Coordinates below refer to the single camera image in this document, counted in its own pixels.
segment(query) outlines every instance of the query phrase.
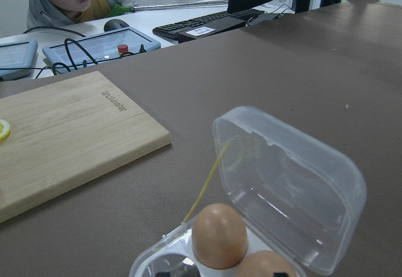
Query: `yellow shirt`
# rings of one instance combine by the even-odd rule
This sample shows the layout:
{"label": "yellow shirt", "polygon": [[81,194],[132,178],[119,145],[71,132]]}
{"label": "yellow shirt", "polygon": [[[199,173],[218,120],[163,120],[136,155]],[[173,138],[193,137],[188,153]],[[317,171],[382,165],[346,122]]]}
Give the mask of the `yellow shirt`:
{"label": "yellow shirt", "polygon": [[89,8],[82,12],[79,17],[71,18],[71,20],[75,24],[93,21],[94,19],[104,18],[111,11],[112,9],[106,0],[90,0]]}

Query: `yellow string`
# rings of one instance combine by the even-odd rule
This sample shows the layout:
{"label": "yellow string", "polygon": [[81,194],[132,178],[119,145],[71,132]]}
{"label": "yellow string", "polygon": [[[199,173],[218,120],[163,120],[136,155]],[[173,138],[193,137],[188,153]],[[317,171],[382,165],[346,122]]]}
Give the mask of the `yellow string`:
{"label": "yellow string", "polygon": [[195,202],[194,202],[193,206],[191,207],[190,211],[188,212],[186,217],[183,219],[183,222],[187,222],[190,219],[191,215],[193,214],[195,208],[197,208],[197,206],[200,203],[201,198],[203,197],[205,191],[207,191],[207,187],[208,187],[209,182],[211,181],[212,176],[214,175],[216,169],[218,168],[220,159],[222,159],[224,153],[226,152],[226,150],[228,149],[230,144],[231,144],[230,142],[226,143],[225,147],[219,153],[219,156],[215,160],[215,163],[214,163],[214,165],[213,165],[213,167],[212,167],[212,169],[211,169],[211,171],[210,171],[210,173],[209,173],[209,175],[208,175],[208,177],[207,177],[207,179],[206,179],[206,181],[204,183],[204,186],[201,189],[200,194],[198,195],[198,198],[195,200]]}

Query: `red button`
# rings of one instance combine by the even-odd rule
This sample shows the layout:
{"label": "red button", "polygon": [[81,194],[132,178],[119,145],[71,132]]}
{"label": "red button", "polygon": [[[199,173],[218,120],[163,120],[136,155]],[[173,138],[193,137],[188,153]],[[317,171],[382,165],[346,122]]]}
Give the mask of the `red button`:
{"label": "red button", "polygon": [[119,45],[117,47],[117,50],[120,54],[128,52],[128,46],[127,45]]}

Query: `transparent plastic lid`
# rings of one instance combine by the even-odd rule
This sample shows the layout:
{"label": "transparent plastic lid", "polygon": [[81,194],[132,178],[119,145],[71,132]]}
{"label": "transparent plastic lid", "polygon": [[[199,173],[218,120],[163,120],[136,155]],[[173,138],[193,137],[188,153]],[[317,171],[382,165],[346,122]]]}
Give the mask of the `transparent plastic lid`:
{"label": "transparent plastic lid", "polygon": [[249,228],[320,274],[344,256],[366,201],[353,162],[253,107],[213,123],[223,187]]}

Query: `white sticker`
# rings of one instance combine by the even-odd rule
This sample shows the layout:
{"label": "white sticker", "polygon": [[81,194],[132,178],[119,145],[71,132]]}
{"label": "white sticker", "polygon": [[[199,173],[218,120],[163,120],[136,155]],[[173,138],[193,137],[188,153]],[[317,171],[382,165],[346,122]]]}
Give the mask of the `white sticker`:
{"label": "white sticker", "polygon": [[191,30],[191,31],[186,32],[186,33],[190,34],[190,35],[193,35],[193,36],[200,36],[200,35],[210,33],[212,31],[215,31],[215,29],[208,28],[208,27],[199,27],[197,29]]}

